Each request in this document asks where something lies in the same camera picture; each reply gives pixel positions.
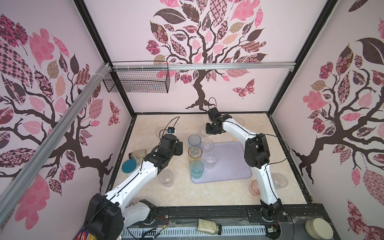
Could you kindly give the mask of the teal green plastic cup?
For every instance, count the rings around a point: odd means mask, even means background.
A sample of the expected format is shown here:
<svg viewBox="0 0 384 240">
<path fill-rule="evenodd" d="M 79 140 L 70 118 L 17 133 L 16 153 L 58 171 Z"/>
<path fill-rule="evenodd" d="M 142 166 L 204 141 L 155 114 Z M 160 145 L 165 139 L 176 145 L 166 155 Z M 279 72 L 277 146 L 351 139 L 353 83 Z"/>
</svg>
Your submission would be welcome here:
<svg viewBox="0 0 384 240">
<path fill-rule="evenodd" d="M 203 175 L 205 165 L 201 161 L 193 161 L 190 164 L 190 172 L 193 179 L 200 179 Z"/>
</svg>

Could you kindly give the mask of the lavender plastic tray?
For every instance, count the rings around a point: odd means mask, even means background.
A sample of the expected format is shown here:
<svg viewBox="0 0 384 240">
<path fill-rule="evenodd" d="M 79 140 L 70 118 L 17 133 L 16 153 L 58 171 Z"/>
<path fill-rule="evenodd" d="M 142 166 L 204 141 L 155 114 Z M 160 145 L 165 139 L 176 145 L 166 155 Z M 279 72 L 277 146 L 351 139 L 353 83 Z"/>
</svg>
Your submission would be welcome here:
<svg viewBox="0 0 384 240">
<path fill-rule="evenodd" d="M 217 158 L 213 169 L 208 169 L 205 161 L 206 155 L 202 155 L 201 161 L 205 168 L 199 179 L 191 177 L 195 184 L 247 179 L 252 176 L 252 170 L 244 159 L 244 148 L 240 142 L 216 143 L 212 149 L 212 155 Z"/>
</svg>

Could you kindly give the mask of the snack bag colourful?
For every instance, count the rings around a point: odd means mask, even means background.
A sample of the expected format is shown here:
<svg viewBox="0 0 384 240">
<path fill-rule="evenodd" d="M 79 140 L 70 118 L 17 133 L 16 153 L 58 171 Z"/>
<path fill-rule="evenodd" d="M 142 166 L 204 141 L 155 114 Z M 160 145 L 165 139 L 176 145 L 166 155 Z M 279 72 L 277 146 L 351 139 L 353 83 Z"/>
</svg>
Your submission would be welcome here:
<svg viewBox="0 0 384 240">
<path fill-rule="evenodd" d="M 79 232 L 75 235 L 73 240 L 87 240 L 88 232 L 84 229 L 80 229 Z"/>
</svg>

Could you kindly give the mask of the grain filled bottle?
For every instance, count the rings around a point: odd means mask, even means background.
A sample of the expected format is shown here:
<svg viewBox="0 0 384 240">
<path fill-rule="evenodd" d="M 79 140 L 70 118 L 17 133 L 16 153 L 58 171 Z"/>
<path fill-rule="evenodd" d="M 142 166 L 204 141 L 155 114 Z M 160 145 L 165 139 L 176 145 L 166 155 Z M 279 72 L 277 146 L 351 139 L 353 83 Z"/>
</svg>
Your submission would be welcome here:
<svg viewBox="0 0 384 240">
<path fill-rule="evenodd" d="M 213 221 L 198 219 L 197 231 L 210 235 L 220 236 L 222 234 L 222 225 Z"/>
</svg>

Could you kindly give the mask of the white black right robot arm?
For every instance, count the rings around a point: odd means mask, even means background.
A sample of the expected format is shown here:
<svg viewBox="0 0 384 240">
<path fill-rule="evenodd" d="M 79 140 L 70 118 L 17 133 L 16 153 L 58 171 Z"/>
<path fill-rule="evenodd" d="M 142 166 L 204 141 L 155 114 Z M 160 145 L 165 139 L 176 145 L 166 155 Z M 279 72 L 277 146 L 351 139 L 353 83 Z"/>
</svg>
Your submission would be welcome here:
<svg viewBox="0 0 384 240">
<path fill-rule="evenodd" d="M 217 108 L 208 110 L 210 122 L 206 132 L 210 135 L 230 133 L 244 144 L 244 159 L 249 167 L 256 171 L 261 192 L 261 216 L 266 222 L 272 222 L 283 211 L 270 171 L 270 150 L 264 134 L 256 134 L 241 126 L 229 114 L 221 114 Z"/>
</svg>

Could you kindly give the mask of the aluminium rail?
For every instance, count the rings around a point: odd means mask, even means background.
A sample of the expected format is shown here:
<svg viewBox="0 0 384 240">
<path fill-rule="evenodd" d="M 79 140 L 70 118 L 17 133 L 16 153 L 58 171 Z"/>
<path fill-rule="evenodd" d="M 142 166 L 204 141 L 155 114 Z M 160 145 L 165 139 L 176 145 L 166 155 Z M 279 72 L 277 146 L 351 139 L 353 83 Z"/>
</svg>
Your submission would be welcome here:
<svg viewBox="0 0 384 240">
<path fill-rule="evenodd" d="M 260 62 L 260 63 L 225 63 L 225 64 L 151 64 L 151 65 L 117 65 L 114 70 L 237 70 L 237 69 L 294 69 L 294 62 Z"/>
<path fill-rule="evenodd" d="M 1 195 L 1 224 L 5 222 L 12 210 L 15 208 L 20 198 L 26 192 L 27 188 L 32 184 L 49 156 L 59 144 L 68 128 L 75 121 L 82 107 L 93 94 L 94 90 L 101 83 L 104 77 L 110 72 L 110 63 L 103 63 L 91 77 L 81 94 L 71 104 L 69 109 L 59 120 L 52 132 L 47 136 L 43 143 L 37 148 L 32 158 L 21 169 L 20 173 L 14 178 L 11 184 Z"/>
</svg>

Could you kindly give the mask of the yellow transparent plastic cup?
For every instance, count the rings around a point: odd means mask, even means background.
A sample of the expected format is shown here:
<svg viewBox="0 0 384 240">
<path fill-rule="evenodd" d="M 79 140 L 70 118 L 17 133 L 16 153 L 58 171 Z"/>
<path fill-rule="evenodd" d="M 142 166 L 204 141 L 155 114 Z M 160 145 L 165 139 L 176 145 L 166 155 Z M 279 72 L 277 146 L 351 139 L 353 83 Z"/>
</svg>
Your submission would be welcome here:
<svg viewBox="0 0 384 240">
<path fill-rule="evenodd" d="M 200 161 L 203 155 L 203 150 L 199 146 L 192 146 L 188 150 L 190 163 Z"/>
</svg>

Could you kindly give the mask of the round white lid container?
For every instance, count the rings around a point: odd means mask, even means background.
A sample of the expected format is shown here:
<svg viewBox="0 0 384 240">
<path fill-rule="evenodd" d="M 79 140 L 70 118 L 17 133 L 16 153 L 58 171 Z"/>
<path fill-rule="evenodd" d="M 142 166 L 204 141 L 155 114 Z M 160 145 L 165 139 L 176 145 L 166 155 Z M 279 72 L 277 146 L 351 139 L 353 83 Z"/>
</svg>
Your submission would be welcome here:
<svg viewBox="0 0 384 240">
<path fill-rule="evenodd" d="M 306 221 L 305 228 L 307 233 L 315 240 L 331 240 L 334 236 L 331 225 L 321 218 Z"/>
</svg>

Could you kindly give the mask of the pink transparent cup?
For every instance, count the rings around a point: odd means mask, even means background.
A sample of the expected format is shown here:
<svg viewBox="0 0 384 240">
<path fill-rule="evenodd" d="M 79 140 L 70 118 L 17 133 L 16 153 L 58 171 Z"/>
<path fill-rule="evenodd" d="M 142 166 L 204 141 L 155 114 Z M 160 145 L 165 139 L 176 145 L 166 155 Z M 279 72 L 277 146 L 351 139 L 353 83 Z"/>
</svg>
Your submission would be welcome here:
<svg viewBox="0 0 384 240">
<path fill-rule="evenodd" d="M 259 183 L 258 183 L 257 180 L 254 180 L 254 181 L 251 182 L 251 185 L 250 185 L 250 188 L 249 188 L 249 192 L 253 196 L 258 196 L 258 195 L 261 194 L 261 190 L 260 190 Z"/>
</svg>

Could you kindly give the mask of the clear cup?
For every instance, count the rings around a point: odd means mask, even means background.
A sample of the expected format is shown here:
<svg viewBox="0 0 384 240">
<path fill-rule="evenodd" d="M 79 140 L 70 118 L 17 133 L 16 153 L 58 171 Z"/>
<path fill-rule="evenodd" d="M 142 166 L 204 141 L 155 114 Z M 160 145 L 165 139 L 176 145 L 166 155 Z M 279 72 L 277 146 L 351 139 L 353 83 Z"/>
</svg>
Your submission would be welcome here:
<svg viewBox="0 0 384 240">
<path fill-rule="evenodd" d="M 174 183 L 174 175 L 169 170 L 162 170 L 158 177 L 160 183 L 166 188 L 170 188 Z"/>
<path fill-rule="evenodd" d="M 274 174 L 272 176 L 273 184 L 276 189 L 283 189 L 288 186 L 288 179 L 282 174 Z"/>
</svg>

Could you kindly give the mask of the blue grey tall cup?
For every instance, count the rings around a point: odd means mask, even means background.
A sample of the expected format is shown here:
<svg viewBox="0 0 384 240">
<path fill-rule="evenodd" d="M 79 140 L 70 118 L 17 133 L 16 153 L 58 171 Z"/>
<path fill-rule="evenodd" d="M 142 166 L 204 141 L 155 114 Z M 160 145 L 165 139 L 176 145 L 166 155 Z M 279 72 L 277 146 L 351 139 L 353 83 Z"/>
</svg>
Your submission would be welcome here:
<svg viewBox="0 0 384 240">
<path fill-rule="evenodd" d="M 200 146 L 202 143 L 202 138 L 200 137 L 200 135 L 196 135 L 196 134 L 190 135 L 188 137 L 188 143 L 190 147 Z"/>
</svg>

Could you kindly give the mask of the teal lidded jar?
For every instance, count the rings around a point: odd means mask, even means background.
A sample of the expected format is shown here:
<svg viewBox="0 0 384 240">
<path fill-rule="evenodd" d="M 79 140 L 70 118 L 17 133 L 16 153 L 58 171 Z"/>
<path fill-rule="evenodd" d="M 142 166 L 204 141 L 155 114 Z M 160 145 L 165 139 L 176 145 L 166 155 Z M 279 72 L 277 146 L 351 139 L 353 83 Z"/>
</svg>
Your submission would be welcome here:
<svg viewBox="0 0 384 240">
<path fill-rule="evenodd" d="M 141 165 L 142 160 L 146 155 L 146 149 L 136 150 L 129 153 L 128 159 L 122 164 L 122 172 L 126 175 L 133 173 Z"/>
</svg>

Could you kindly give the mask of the aluminium rail back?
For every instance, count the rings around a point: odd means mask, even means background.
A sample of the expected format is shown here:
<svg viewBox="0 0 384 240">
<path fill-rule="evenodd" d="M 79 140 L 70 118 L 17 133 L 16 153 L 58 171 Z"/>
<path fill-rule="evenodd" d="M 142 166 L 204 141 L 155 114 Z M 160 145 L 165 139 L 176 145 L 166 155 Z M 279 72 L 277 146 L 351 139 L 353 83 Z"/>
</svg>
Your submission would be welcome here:
<svg viewBox="0 0 384 240">
<path fill-rule="evenodd" d="M 225 63 L 225 64 L 151 64 L 151 65 L 117 65 L 114 70 L 237 70 L 237 69 L 294 69 L 294 62 L 260 62 L 260 63 Z"/>
</svg>

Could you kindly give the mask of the clear cup near left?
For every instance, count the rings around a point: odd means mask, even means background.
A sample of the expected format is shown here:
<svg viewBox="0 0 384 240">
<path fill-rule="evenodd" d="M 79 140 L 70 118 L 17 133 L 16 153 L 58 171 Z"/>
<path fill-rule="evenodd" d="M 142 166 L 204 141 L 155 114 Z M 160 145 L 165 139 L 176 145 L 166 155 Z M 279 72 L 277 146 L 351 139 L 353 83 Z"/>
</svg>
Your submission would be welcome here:
<svg viewBox="0 0 384 240">
<path fill-rule="evenodd" d="M 174 183 L 174 175 L 169 170 L 162 170 L 158 177 L 160 183 L 166 188 L 170 188 Z"/>
</svg>

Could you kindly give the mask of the clear glass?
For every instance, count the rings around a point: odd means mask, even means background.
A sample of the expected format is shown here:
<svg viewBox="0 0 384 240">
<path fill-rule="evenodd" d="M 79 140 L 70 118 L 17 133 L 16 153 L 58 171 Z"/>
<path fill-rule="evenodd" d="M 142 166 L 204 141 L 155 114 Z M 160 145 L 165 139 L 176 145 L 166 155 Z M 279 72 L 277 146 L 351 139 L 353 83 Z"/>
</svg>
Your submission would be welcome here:
<svg viewBox="0 0 384 240">
<path fill-rule="evenodd" d="M 210 153 L 215 147 L 215 143 L 211 139 L 204 139 L 201 143 L 201 148 L 204 153 Z"/>
<path fill-rule="evenodd" d="M 204 156 L 205 166 L 207 169 L 212 170 L 218 163 L 218 157 L 213 153 L 206 153 Z"/>
<path fill-rule="evenodd" d="M 207 134 L 207 132 L 206 132 L 206 126 L 205 126 L 205 125 L 202 125 L 202 126 L 200 127 L 200 134 L 201 134 L 204 138 L 206 138 L 206 137 L 209 136 L 209 134 Z"/>
<path fill-rule="evenodd" d="M 164 133 L 164 131 L 167 131 L 165 127 L 159 127 L 155 130 L 155 136 L 158 138 L 158 139 L 161 139 L 162 137 L 162 134 Z"/>
<path fill-rule="evenodd" d="M 241 118 L 235 118 L 235 121 L 236 121 L 239 125 L 241 125 L 241 126 L 244 126 L 244 125 L 245 125 L 245 121 L 244 121 L 243 119 L 241 119 Z"/>
</svg>

